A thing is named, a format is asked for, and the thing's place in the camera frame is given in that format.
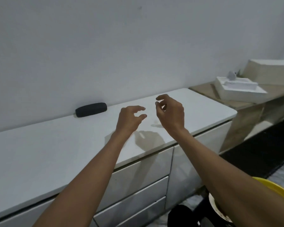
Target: styrofoam packaging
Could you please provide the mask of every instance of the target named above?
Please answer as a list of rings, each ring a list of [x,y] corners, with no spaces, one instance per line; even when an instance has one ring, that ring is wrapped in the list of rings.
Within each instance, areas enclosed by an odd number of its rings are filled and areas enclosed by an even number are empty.
[[[223,100],[262,103],[267,97],[267,92],[259,86],[257,86],[255,90],[236,89],[227,84],[225,85],[226,82],[229,82],[227,77],[217,77],[215,81],[216,90]]]
[[[249,60],[242,76],[259,84],[284,85],[284,60]]]

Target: yellow bowl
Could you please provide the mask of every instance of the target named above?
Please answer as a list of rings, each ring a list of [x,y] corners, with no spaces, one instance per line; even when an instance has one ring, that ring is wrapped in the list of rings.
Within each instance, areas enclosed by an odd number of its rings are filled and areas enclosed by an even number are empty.
[[[273,183],[264,178],[253,177],[254,179],[258,180],[263,185],[267,186],[269,189],[275,191],[276,193],[280,194],[284,198],[284,188],[279,186],[276,183]]]

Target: black speaker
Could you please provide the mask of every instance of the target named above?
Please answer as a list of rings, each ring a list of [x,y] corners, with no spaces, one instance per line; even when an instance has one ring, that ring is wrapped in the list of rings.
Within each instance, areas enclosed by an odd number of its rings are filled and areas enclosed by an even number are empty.
[[[106,110],[107,110],[106,103],[93,103],[77,108],[76,116],[81,118],[81,117],[99,114]]]

